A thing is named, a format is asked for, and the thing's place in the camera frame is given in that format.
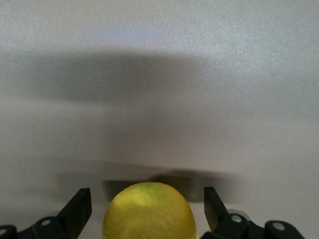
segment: screw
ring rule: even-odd
[[[49,225],[50,222],[51,222],[51,220],[50,220],[50,219],[47,219],[47,220],[44,220],[44,221],[41,223],[41,225],[42,225],[42,226],[46,226],[46,225]]]
[[[5,229],[5,228],[0,229],[0,236],[1,236],[1,235],[4,235],[5,233],[6,233],[6,229]]]
[[[231,220],[233,220],[236,223],[241,223],[242,222],[241,217],[238,216],[238,215],[232,215],[231,216]]]
[[[273,227],[274,227],[275,229],[277,229],[277,230],[280,230],[280,231],[284,231],[284,230],[285,230],[285,226],[282,225],[281,223],[278,223],[278,222],[273,223]]]

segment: textured white background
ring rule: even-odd
[[[89,186],[100,238],[104,180],[168,173],[317,238],[318,26],[318,1],[1,1],[0,225]]]

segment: black plastic bracket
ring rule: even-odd
[[[91,192],[83,188],[56,217],[42,218],[21,232],[13,225],[0,226],[0,239],[77,239],[91,214]]]
[[[204,188],[204,210],[211,231],[201,239],[305,239],[286,222],[268,221],[262,228],[241,215],[229,214],[213,187]]]

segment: lemon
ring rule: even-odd
[[[157,182],[134,184],[110,203],[103,239],[197,239],[194,215],[173,187]]]

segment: white surface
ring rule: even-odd
[[[99,238],[103,180],[191,170],[225,178],[226,206],[257,224],[316,238],[318,12],[317,1],[2,1],[0,225],[22,230],[90,186],[80,238]],[[203,204],[191,206],[202,235]]]

